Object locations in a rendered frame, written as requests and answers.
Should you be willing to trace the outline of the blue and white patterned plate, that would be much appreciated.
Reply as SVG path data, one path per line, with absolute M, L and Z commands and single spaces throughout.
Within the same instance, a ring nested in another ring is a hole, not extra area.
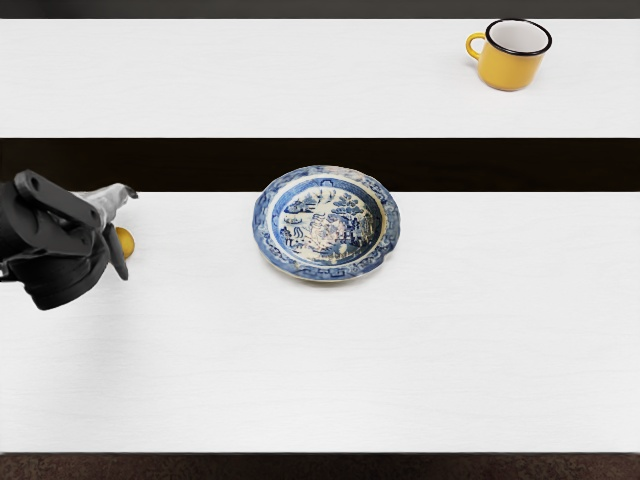
M 398 205 L 375 178 L 314 165 L 273 180 L 254 205 L 254 240 L 271 265 L 296 278 L 340 282 L 378 268 L 401 231 Z

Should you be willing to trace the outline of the yellow enamel mug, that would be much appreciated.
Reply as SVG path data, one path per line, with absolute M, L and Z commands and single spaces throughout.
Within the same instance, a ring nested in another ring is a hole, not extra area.
M 495 20 L 484 32 L 469 35 L 465 48 L 477 61 L 477 74 L 486 85 L 517 91 L 534 80 L 552 41 L 550 32 L 540 24 L 508 18 Z

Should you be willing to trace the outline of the yellow round fruit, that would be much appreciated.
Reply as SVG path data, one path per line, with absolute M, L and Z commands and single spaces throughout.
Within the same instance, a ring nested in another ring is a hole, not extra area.
M 128 259 L 135 250 L 135 240 L 133 235 L 125 228 L 116 227 L 116 234 L 120 242 L 123 256 Z

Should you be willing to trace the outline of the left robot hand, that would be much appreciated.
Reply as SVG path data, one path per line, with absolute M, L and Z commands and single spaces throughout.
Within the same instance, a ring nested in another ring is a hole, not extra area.
M 122 280 L 127 280 L 129 272 L 125 262 L 125 255 L 112 221 L 115 219 L 117 211 L 129 199 L 137 199 L 139 197 L 137 191 L 128 185 L 115 183 L 94 191 L 77 193 L 77 196 L 92 205 L 97 211 L 100 218 L 102 237 L 109 251 L 110 263 L 119 277 Z

